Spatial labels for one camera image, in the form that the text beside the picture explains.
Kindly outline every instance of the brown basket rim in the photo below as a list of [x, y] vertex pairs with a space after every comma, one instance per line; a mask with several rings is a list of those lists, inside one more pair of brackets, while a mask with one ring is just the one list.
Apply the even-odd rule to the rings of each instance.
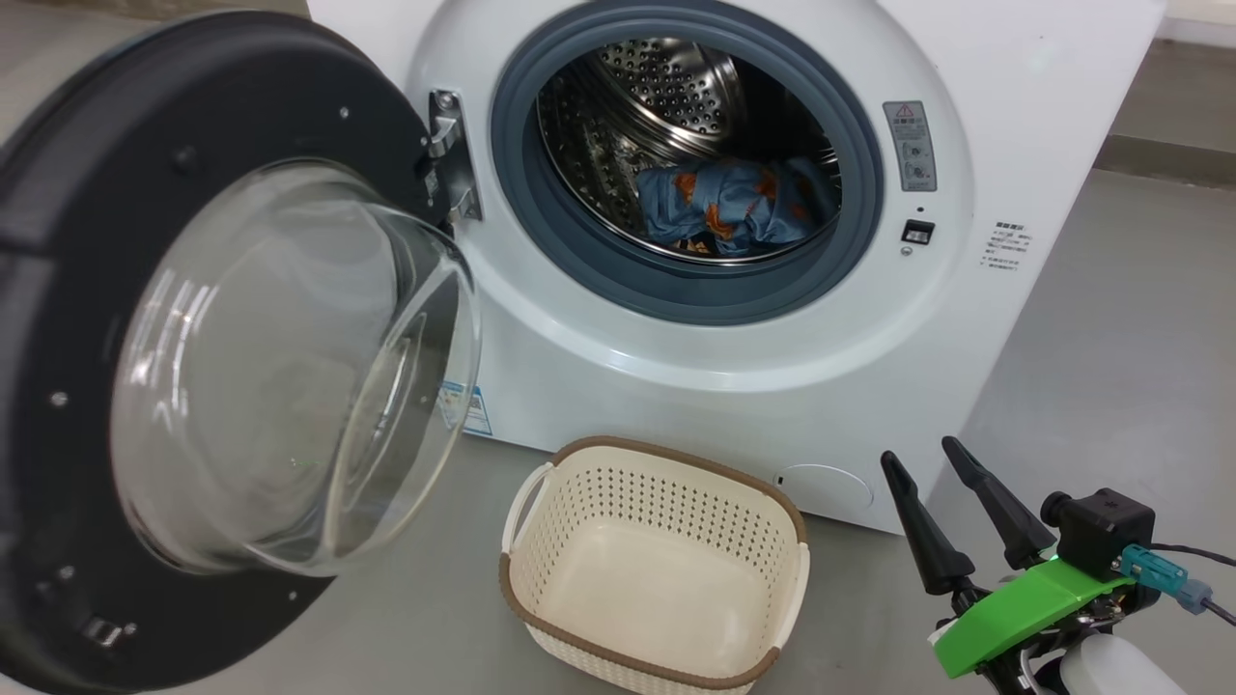
[[[708, 459], [693, 456], [691, 454], [669, 449], [666, 446], [658, 446], [655, 444], [635, 441], [633, 439], [602, 435], [602, 437], [586, 437], [583, 439], [577, 439], [567, 444], [566, 446], [562, 446], [554, 455], [554, 458], [550, 459], [550, 463], [557, 466], [560, 463], [566, 460], [567, 456], [576, 454], [583, 449], [591, 449], [595, 446], [611, 446], [614, 449], [627, 449], [641, 454], [650, 454], [653, 456], [659, 456], [662, 459], [669, 459], [675, 463], [703, 469], [708, 472], [728, 477], [748, 487], [754, 487], [755, 490], [759, 490], [760, 492], [771, 497], [774, 501], [781, 505], [782, 508], [785, 508], [786, 513], [790, 514], [790, 519], [794, 522], [794, 529], [795, 533], [797, 534], [798, 543], [807, 542], [807, 527], [802, 521], [802, 514], [798, 513], [798, 510], [795, 508], [794, 503], [790, 502], [790, 498], [786, 497], [784, 492], [781, 492], [776, 487], [772, 487], [770, 484], [755, 476], [748, 475], [742, 471], [737, 471], [728, 466], [723, 466], [716, 461], [709, 461]], [[581, 649], [588, 654], [592, 654], [593, 657], [598, 657], [608, 662], [613, 662], [616, 664], [627, 667], [629, 669], [646, 673], [656, 678], [664, 678], [665, 680], [681, 683], [684, 685], [690, 685], [703, 690], [730, 690], [733, 688], [740, 688], [749, 683], [754, 683], [765, 673], [768, 673], [768, 670], [772, 668], [772, 664], [777, 660], [777, 657], [781, 655], [781, 649], [772, 647], [771, 649], [768, 650], [766, 654], [764, 654], [764, 658], [761, 658], [759, 663], [756, 663], [754, 667], [747, 669], [745, 672], [738, 675], [732, 675], [728, 678], [706, 678], [702, 675], [675, 670], [667, 667], [654, 664], [651, 662], [645, 662], [643, 659], [635, 659], [633, 657], [628, 657], [619, 652], [614, 652], [613, 649], [583, 639], [577, 634], [567, 632], [545, 621], [544, 618], [533, 615], [533, 612], [525, 608], [524, 605], [519, 602], [519, 599], [515, 597], [514, 586], [512, 586], [510, 584], [510, 555], [508, 555], [507, 553], [503, 553], [498, 560], [498, 584], [502, 587], [502, 596], [507, 600], [507, 605], [510, 606], [510, 610], [517, 616], [519, 616], [522, 621], [535, 627], [536, 629], [549, 634], [550, 637], [554, 637], [555, 639], [566, 642], [567, 644], [575, 647], [576, 649]]]

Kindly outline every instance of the basket bottom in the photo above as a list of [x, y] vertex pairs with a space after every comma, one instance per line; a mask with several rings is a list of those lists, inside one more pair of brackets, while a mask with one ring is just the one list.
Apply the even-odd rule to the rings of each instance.
[[771, 610], [751, 564], [686, 535], [595, 518], [562, 548], [536, 613], [616, 652], [726, 678], [754, 667]]

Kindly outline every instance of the clothing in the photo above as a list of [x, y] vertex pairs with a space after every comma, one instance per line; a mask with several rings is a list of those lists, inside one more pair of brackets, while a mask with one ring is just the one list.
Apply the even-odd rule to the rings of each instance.
[[708, 232], [727, 257], [745, 256], [753, 245], [801, 241], [839, 208], [836, 189], [806, 157], [691, 162], [641, 171], [635, 183], [653, 241], [690, 244]]

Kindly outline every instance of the blue cable connector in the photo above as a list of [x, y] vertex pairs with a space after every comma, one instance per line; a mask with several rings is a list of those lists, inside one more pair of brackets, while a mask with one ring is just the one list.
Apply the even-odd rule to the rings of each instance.
[[1189, 579], [1189, 570], [1141, 545], [1125, 548], [1119, 561], [1120, 574], [1142, 586], [1149, 586], [1167, 594], [1175, 599], [1180, 607], [1195, 616], [1205, 612], [1204, 601], [1214, 595], [1209, 584]]

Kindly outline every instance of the white washing machine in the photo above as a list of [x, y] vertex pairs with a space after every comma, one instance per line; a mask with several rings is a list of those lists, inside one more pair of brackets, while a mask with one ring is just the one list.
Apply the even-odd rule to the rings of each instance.
[[[486, 340], [471, 432], [544, 450], [597, 433], [655, 441], [890, 532], [880, 454], [905, 451], [923, 493], [934, 485], [939, 440], [969, 416], [1163, 10], [309, 4], [424, 117], [434, 90], [462, 103], [482, 219], [456, 239]], [[564, 190], [571, 177], [538, 137], [538, 92], [582, 53], [660, 36], [728, 53], [806, 106], [837, 157], [832, 229], [775, 257], [707, 265], [619, 239]], [[632, 47], [619, 63], [646, 51]], [[749, 108], [770, 99], [749, 92]]]
[[138, 37], [0, 150], [25, 685], [245, 658], [413, 523], [464, 430], [651, 441], [899, 531], [880, 453], [933, 484], [1163, 10], [310, 9]]

